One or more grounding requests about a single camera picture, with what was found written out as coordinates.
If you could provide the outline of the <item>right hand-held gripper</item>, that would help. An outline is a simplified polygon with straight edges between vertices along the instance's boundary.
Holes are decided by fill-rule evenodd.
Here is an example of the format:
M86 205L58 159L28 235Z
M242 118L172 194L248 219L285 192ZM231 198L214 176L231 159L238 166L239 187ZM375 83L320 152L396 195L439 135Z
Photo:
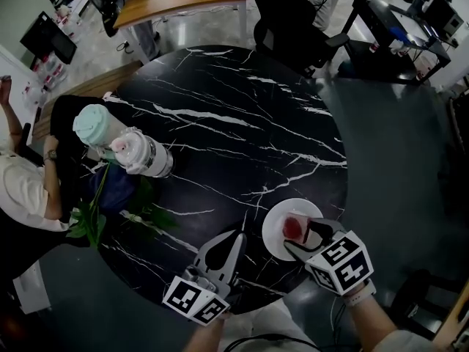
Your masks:
M334 235L346 232L340 222L312 218L307 231L308 248L288 240L284 247L297 261L306 263L306 270L320 287L341 296L374 273L367 249L353 231L332 243Z

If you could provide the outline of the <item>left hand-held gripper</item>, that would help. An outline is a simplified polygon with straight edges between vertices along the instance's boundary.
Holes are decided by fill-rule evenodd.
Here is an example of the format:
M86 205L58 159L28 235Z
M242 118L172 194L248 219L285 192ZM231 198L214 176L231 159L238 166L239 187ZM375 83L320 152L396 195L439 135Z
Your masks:
M209 325L235 302L235 269L245 253L244 232L215 236L199 250L193 265L175 276L163 304L199 325Z

